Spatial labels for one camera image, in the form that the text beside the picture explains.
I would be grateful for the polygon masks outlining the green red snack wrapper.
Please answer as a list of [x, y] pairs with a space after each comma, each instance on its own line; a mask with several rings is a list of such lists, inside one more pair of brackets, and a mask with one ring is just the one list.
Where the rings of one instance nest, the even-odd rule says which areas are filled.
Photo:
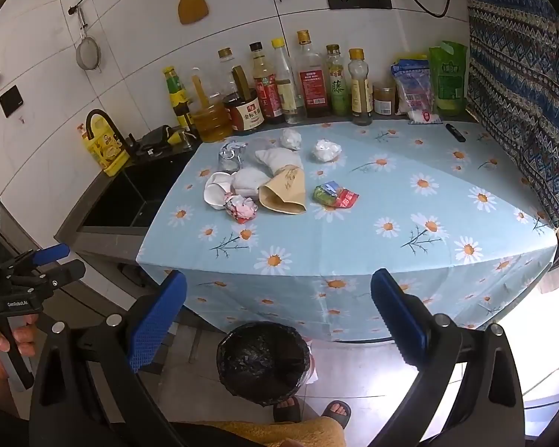
[[313, 200], [316, 203], [337, 209], [350, 209], [358, 198], [359, 195], [333, 181], [316, 186], [313, 192]]

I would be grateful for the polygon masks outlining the red white wrapper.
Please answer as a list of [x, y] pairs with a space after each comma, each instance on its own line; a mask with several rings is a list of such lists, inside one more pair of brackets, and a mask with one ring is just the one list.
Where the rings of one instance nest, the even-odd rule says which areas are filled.
[[224, 209], [237, 223], [244, 224], [256, 217], [258, 207], [249, 197], [228, 195], [225, 199]]

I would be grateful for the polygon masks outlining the white tissue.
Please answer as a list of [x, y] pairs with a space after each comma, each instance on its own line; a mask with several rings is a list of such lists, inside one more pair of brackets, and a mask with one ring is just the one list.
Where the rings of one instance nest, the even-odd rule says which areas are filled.
[[333, 162], [336, 158], [339, 158], [342, 152], [342, 148], [336, 142], [319, 139], [313, 147], [312, 155], [318, 162]]
[[204, 187], [203, 199], [215, 210], [225, 208], [226, 198], [232, 192], [233, 177], [227, 172], [213, 172]]

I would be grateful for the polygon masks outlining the white cloth front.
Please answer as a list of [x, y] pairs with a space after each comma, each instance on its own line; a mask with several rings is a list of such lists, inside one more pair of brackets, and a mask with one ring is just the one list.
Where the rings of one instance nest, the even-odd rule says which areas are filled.
[[271, 177], [259, 168], [241, 168], [232, 175], [231, 188], [235, 195], [255, 199], [258, 197], [259, 188], [270, 180]]

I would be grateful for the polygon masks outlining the white cloth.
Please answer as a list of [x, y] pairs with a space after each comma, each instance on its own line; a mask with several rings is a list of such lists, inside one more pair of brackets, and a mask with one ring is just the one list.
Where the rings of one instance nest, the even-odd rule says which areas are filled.
[[300, 155], [288, 148], [267, 148], [255, 151], [256, 158], [266, 165], [273, 175], [284, 168], [303, 168]]
[[231, 188], [235, 195], [255, 199], [258, 197], [259, 188], [270, 180], [271, 177], [259, 168], [241, 168], [232, 175]]

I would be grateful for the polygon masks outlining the clear plastic cup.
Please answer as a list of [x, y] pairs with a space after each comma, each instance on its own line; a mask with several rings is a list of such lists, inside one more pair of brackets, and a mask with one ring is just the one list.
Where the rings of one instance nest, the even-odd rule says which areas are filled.
[[245, 142], [230, 141], [225, 143], [219, 150], [218, 170], [220, 172], [238, 172], [242, 168], [242, 155], [247, 147]]

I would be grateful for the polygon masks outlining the black lined trash bin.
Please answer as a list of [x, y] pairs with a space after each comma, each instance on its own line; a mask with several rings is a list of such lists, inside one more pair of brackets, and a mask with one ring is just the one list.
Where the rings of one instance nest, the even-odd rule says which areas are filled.
[[293, 327], [250, 322], [219, 343], [216, 365], [220, 383], [229, 393], [269, 407], [292, 397], [305, 383], [311, 352]]

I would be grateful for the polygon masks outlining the yellow cooking oil jug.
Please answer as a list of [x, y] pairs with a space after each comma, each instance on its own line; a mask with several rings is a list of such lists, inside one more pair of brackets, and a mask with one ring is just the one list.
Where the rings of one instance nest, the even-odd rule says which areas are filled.
[[113, 132], [109, 130], [104, 119], [95, 116], [92, 120], [92, 129], [95, 132], [95, 138], [89, 140], [86, 135], [85, 124], [78, 125], [78, 133], [83, 144], [85, 144], [86, 150], [102, 168], [102, 171], [109, 177], [113, 177], [129, 161], [130, 156], [127, 151], [123, 150], [122, 145], [116, 140]]

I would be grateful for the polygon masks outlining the person's left sandaled foot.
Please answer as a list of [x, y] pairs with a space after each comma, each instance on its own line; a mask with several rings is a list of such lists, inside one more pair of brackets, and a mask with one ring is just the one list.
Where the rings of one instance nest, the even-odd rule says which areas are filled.
[[299, 423], [303, 421], [302, 411], [296, 397], [289, 397], [272, 408], [274, 423]]

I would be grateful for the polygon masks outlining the black lighter on table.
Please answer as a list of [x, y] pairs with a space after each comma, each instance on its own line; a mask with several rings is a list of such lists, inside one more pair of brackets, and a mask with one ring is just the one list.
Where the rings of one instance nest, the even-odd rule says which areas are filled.
[[453, 124], [446, 123], [445, 128], [458, 142], [464, 143], [467, 141], [464, 134], [462, 134]]

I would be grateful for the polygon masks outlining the white cloth rear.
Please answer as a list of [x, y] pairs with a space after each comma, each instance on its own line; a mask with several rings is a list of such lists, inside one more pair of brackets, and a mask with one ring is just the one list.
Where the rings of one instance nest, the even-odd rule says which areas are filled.
[[256, 158], [266, 165], [273, 175], [284, 168], [303, 168], [300, 155], [288, 148], [267, 148], [255, 151]]

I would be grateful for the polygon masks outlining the clear jug amber oil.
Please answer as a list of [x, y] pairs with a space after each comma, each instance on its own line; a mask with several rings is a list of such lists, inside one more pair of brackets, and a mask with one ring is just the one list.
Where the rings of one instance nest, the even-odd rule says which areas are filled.
[[190, 115], [201, 141], [224, 141], [233, 134], [221, 88], [206, 70], [190, 70], [189, 96]]

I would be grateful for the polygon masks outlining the red label clear bottle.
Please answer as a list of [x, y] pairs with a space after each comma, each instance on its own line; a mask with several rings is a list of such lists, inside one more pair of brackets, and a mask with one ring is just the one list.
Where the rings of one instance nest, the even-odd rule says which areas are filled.
[[329, 114], [329, 102], [323, 60], [314, 50], [309, 30], [298, 30], [297, 39], [299, 44], [297, 67], [307, 116], [309, 118], [326, 116]]

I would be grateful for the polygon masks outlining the red label soy bottle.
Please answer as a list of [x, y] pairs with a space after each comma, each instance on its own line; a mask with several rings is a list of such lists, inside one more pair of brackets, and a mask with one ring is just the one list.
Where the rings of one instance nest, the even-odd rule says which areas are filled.
[[273, 124], [285, 121], [282, 112], [281, 98], [278, 85], [275, 82], [275, 71], [269, 59], [265, 56], [260, 41], [249, 45], [252, 57], [252, 75], [264, 119]]

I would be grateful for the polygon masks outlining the clear vinegar bottle yellow cap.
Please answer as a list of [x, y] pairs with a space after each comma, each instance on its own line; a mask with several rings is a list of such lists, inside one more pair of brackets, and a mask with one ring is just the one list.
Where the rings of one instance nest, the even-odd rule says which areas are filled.
[[282, 37], [274, 38], [271, 45], [274, 48], [275, 82], [285, 122], [290, 125], [299, 124], [306, 119], [306, 110], [285, 40]]

